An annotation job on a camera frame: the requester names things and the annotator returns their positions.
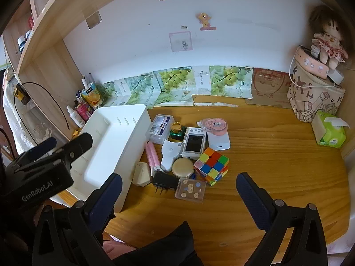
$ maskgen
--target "clear plastic box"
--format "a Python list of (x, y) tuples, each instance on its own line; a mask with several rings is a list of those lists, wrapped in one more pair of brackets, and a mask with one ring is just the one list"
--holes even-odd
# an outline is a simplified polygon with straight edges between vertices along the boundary
[(169, 138), (170, 129), (174, 123), (174, 117), (170, 115), (158, 114), (147, 131), (147, 139), (155, 144), (164, 144)]
[(205, 195), (206, 181), (192, 180), (189, 178), (180, 178), (175, 198), (202, 203)]

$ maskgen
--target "white cord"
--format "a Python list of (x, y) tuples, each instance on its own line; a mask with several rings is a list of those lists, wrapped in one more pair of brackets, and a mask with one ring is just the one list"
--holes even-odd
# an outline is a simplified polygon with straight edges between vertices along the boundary
[(335, 87), (335, 83), (334, 83), (334, 85), (333, 85), (333, 86), (323, 86), (323, 85), (315, 85), (315, 86), (299, 86), (299, 85), (297, 85), (297, 84), (296, 84), (296, 83), (292, 80), (292, 78), (291, 78), (291, 67), (292, 67), (293, 62), (294, 62), (294, 60), (295, 60), (296, 53), (297, 53), (297, 51), (298, 51), (298, 49), (299, 49), (300, 47), (302, 47), (302, 45), (300, 45), (300, 46), (298, 46), (298, 47), (297, 47), (296, 52), (295, 52), (295, 54), (294, 54), (294, 56), (293, 56), (293, 59), (292, 59), (292, 61), (291, 61), (291, 64), (290, 64), (290, 69), (289, 69), (289, 77), (290, 77), (291, 82), (292, 82), (295, 86), (300, 87), (300, 88), (313, 88), (313, 87), (334, 88), (334, 87)]

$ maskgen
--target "wooden tabletop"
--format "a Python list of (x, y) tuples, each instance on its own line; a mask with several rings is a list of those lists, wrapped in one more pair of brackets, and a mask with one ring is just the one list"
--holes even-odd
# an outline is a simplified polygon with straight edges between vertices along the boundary
[[(231, 147), (222, 153), (230, 159), (228, 173), (206, 188), (202, 204), (176, 199), (171, 190), (160, 195), (152, 184), (131, 185), (122, 212), (106, 228), (108, 233), (139, 248), (168, 235), (186, 220), (205, 265), (244, 265), (264, 231), (258, 230), (235, 188), (240, 172), (247, 172), (273, 199), (283, 199), (289, 206), (314, 203), (327, 243), (347, 231), (350, 198), (338, 149), (317, 145), (311, 124), (297, 120), (292, 110), (247, 105), (236, 98), (195, 99), (207, 101), (239, 107), (159, 107), (148, 112), (151, 119), (168, 114), (193, 127), (203, 118), (225, 119)], [(161, 157), (160, 147), (156, 149)], [(141, 161), (147, 161), (145, 153)], [(75, 202), (66, 191), (60, 195), (68, 204)], [(291, 234), (289, 229), (274, 262), (281, 260)]]

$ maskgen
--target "red object on shelf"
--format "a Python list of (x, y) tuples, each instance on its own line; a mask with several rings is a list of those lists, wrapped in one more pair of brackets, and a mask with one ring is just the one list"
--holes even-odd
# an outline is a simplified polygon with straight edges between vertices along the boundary
[(31, 16), (29, 16), (29, 18), (28, 18), (28, 25), (29, 25), (29, 27), (32, 29), (33, 28), (33, 26), (34, 26), (34, 22), (33, 22), (33, 18), (32, 18), (32, 15)]

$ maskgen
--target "tissue pack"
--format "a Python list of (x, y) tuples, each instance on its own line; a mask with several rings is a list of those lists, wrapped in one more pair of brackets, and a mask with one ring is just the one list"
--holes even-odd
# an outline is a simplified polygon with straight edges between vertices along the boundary
[(312, 121), (317, 143), (334, 148), (340, 148), (347, 138), (344, 126), (349, 125), (342, 119), (320, 110), (317, 111)]

